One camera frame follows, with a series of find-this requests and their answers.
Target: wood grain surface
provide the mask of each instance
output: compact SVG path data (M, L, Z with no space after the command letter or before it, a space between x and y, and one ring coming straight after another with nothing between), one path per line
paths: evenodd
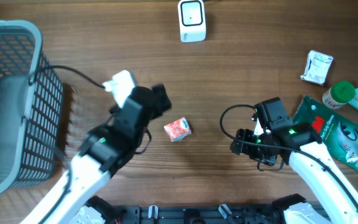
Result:
M0 4L53 4L53 3L101 3L101 2L178 2L176 0L0 0Z
M113 205L219 205L271 202L299 193L316 198L290 167L259 172L256 162L230 152L219 129L229 106L279 96L293 114L302 95L321 101L335 82L358 86L358 1L209 1L207 39L180 42L176 2L0 5L0 19L25 19L43 33L44 51L97 82L126 69L139 85L163 83L173 108L150 124L153 141L97 195ZM326 86L300 80L310 50L334 56ZM65 85L60 145L73 157L88 130L114 104L76 75L58 71ZM358 124L358 111L338 113ZM227 114L230 133L254 127L251 111ZM163 126L186 117L193 134L170 142ZM338 163L358 190L358 173ZM60 177L0 195L0 223L20 222Z

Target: green package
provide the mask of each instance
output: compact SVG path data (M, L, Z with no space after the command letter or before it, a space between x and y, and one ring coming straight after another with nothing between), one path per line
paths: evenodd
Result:
M303 98L293 121L310 123L330 155L358 171L358 125L308 96Z

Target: black cable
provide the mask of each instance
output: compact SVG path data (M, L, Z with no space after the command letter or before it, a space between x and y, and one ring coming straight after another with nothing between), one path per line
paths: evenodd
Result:
M63 189L62 194L60 195L60 197L58 198L58 200L55 202L55 204L52 206L52 208L48 211L48 213L41 219L41 221L39 222L39 224L44 223L49 216L56 210L56 208L60 205L60 202L62 202L62 200L65 198L67 193L70 193L70 187L71 187L71 180L72 180L72 170L71 170L71 164L66 160L66 155L64 155L64 153L62 152L62 150L60 150L58 147L54 147L53 151L55 153L55 155L57 157L59 157L59 159L63 162L63 165L65 166L66 170L67 170L67 176L68 176L68 180L67 183L65 185L65 188Z
M356 202L356 200L354 199L353 195L350 193L350 191L346 188L346 186L342 183L342 181L339 179L339 177L329 168L329 166L327 166L326 164L324 164L323 162L321 162L319 159L315 158L314 156L312 156L311 154L308 154L307 152L303 152L301 150L298 149L292 149L289 147L283 147L283 146L271 146L271 145L266 145L266 144L257 144L257 143L252 143L252 142L247 142L247 141L243 141L240 139L236 139L236 137L232 136L231 134L229 134L224 128L223 128L223 117L224 115L231 109L233 108L238 108L238 107L248 107L248 108L252 108L255 109L253 106L251 105L234 105L229 107L228 109L226 109L222 115L221 115L221 119L219 121L219 124L221 126L221 130L222 132L229 138L243 143L243 144L247 144L250 146L257 146L257 147L270 147L270 148L274 148L274 149L283 149L283 150L287 150L287 151L292 151L292 152L296 152L299 154L302 154L306 157L309 157L310 159L312 159L313 161L317 162L319 165L321 165L321 167L323 167L324 171L327 171L329 174L331 174L331 176L334 178L334 180L341 186L341 188L343 189L343 191L345 192L345 194L349 197L350 201L353 203L353 205L356 208L356 211L358 212L358 203Z
M112 118L115 118L118 115L118 113L113 113L109 119L107 119L106 122L104 122L104 125L109 125L110 121L112 120Z
M83 77L84 79L86 79L87 81L89 81L90 83L94 84L95 86L99 87L99 88L102 88L104 89L104 86L100 85L99 83L95 82L94 80L92 80L90 77L88 77L87 75L85 75L84 73L74 69L74 68L71 68L71 67L68 67L68 66L64 66L64 65L49 65L49 66L46 66L46 67L43 67L43 68L38 68L34 74L37 75L41 72L44 72L46 70L49 70L49 69L54 69L54 68L59 68L59 69L64 69L64 70L68 70L68 71L71 71L71 72L74 72L75 74Z
M264 134L267 134L266 127L267 127L267 123L264 125Z
M141 150L140 152L135 151L135 155L143 154L143 153L146 151L147 147L149 146L150 142L152 141L152 133L150 133L150 131L149 131L148 129L146 129L146 133L147 133L147 135L149 136L149 142L148 142L147 145L144 147L144 149Z

